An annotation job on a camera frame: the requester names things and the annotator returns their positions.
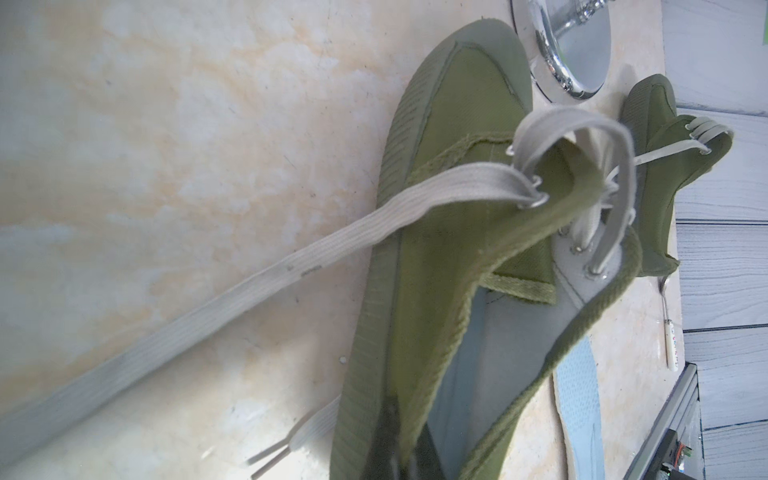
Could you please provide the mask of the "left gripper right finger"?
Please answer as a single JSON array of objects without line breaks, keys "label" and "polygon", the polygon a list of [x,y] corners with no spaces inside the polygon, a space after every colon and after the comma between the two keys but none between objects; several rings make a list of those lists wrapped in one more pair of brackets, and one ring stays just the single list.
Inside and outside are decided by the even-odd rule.
[{"label": "left gripper right finger", "polygon": [[430,430],[425,425],[410,458],[410,478],[415,480],[445,480],[440,458]]}]

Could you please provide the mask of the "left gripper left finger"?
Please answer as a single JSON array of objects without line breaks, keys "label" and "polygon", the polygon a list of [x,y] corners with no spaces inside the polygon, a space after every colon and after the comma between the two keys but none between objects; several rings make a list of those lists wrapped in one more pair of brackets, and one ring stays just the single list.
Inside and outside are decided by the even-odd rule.
[{"label": "left gripper left finger", "polygon": [[363,480],[396,480],[402,475],[399,457],[400,414],[396,398],[386,398],[370,445]]}]

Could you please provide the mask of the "olive green shoe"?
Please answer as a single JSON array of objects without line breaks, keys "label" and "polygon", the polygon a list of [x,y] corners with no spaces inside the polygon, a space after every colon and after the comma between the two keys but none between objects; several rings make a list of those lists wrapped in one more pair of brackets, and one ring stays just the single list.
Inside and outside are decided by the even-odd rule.
[{"label": "olive green shoe", "polygon": [[495,479],[520,416],[544,381],[634,280],[641,248],[633,139],[619,122],[573,107],[534,110],[528,62],[512,27],[472,22],[416,70],[397,107],[378,204],[352,224],[276,261],[125,352],[1,422],[12,465],[117,395],[293,284],[372,252],[341,394],[295,439],[335,432],[334,479],[362,479],[386,398],[400,414],[400,479],[480,288],[577,314],[538,377],[470,452],[456,479]]},{"label": "olive green shoe", "polygon": [[706,116],[680,114],[666,76],[635,84],[620,122],[632,134],[637,165],[633,228],[642,251],[640,277],[673,274],[679,261],[669,253],[677,193],[708,173],[731,149],[733,130]]}]

